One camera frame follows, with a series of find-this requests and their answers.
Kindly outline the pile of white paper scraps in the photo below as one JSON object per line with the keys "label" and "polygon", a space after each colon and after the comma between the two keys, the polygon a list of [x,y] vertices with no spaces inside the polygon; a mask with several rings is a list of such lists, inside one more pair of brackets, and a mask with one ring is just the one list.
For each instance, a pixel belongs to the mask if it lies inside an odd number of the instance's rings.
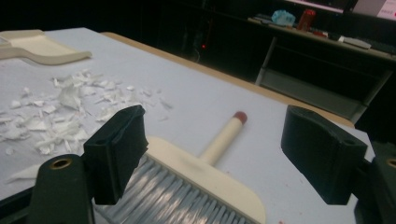
{"label": "pile of white paper scraps", "polygon": [[104,79],[89,71],[50,82],[53,94],[25,87],[18,99],[0,109],[0,146],[12,155],[23,142],[41,155],[78,152],[82,142],[119,110],[141,105],[158,121],[169,119],[173,104],[161,89]]}

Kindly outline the monitor screen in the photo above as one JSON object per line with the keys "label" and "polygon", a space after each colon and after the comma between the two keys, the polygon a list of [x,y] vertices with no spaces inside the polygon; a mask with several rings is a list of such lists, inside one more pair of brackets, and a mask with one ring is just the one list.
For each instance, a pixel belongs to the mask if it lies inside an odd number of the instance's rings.
{"label": "monitor screen", "polygon": [[293,4],[315,7],[331,12],[351,12],[359,15],[396,21],[396,0],[285,0]]}

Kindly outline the red can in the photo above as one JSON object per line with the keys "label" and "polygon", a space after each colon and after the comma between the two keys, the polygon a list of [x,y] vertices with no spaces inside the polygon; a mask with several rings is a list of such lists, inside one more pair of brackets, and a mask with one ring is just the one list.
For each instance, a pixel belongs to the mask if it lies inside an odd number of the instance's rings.
{"label": "red can", "polygon": [[300,31],[305,31],[307,32],[310,27],[311,27],[311,23],[314,20],[314,18],[316,17],[316,11],[313,9],[306,9],[300,20],[299,23],[297,25],[297,29]]}

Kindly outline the flat white device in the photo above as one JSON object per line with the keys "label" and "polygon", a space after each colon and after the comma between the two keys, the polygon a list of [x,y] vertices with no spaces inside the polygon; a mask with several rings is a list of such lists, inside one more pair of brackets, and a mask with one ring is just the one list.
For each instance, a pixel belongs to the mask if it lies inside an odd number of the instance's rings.
{"label": "flat white device", "polygon": [[371,47],[369,43],[366,43],[362,40],[342,35],[339,37],[338,41],[361,49],[369,49]]}

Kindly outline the cream hand brush grey bristles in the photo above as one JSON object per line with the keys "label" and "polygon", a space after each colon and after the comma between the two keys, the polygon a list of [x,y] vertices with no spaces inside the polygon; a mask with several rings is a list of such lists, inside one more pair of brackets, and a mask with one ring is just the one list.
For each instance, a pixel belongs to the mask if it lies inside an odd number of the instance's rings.
{"label": "cream hand brush grey bristles", "polygon": [[122,198],[95,211],[105,224],[265,224],[259,196],[215,168],[247,120],[236,112],[198,157],[151,136]]}

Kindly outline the dark shelf unit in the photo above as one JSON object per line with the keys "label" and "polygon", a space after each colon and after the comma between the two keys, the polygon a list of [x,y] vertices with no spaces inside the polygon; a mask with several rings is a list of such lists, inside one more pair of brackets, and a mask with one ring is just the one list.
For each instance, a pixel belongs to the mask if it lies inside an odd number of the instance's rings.
{"label": "dark shelf unit", "polygon": [[255,83],[357,122],[396,72],[396,55],[249,18],[271,37]]}

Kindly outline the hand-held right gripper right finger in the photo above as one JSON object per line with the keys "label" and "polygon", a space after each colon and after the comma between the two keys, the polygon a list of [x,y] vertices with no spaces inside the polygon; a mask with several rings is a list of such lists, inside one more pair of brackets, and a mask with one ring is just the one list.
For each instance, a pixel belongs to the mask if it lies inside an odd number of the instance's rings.
{"label": "hand-held right gripper right finger", "polygon": [[320,114],[287,107],[281,149],[327,204],[346,204],[367,145]]}

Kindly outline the large white paper scrap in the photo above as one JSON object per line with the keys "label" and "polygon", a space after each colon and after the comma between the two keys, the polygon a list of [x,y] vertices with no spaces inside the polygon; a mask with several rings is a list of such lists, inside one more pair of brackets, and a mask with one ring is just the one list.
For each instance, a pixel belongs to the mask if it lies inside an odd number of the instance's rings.
{"label": "large white paper scrap", "polygon": [[36,179],[38,170],[40,168],[39,164],[29,166],[17,173],[11,175],[7,180],[6,183],[11,183],[21,179]]}

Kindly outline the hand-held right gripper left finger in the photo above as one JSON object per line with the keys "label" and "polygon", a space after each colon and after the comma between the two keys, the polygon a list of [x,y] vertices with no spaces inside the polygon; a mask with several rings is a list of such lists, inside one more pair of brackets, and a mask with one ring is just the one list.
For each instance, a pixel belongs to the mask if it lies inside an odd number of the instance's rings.
{"label": "hand-held right gripper left finger", "polygon": [[148,150],[142,105],[123,108],[83,145],[96,204],[116,204]]}

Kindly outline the cream plastic dustpan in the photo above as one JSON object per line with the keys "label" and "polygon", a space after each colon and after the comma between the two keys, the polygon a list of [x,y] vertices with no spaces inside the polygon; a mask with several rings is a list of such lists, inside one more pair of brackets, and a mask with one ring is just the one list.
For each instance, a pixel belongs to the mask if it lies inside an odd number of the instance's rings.
{"label": "cream plastic dustpan", "polygon": [[27,58],[44,65],[59,65],[91,58],[89,51],[78,51],[59,43],[41,30],[0,32],[0,60]]}

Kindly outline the light blue crumpled bag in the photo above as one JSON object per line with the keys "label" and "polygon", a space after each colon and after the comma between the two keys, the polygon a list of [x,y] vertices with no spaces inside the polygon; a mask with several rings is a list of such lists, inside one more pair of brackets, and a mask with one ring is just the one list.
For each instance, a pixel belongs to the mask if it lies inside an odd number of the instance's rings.
{"label": "light blue crumpled bag", "polygon": [[271,20],[274,24],[281,25],[281,26],[292,26],[295,23],[295,16],[289,13],[286,10],[280,9],[276,10]]}

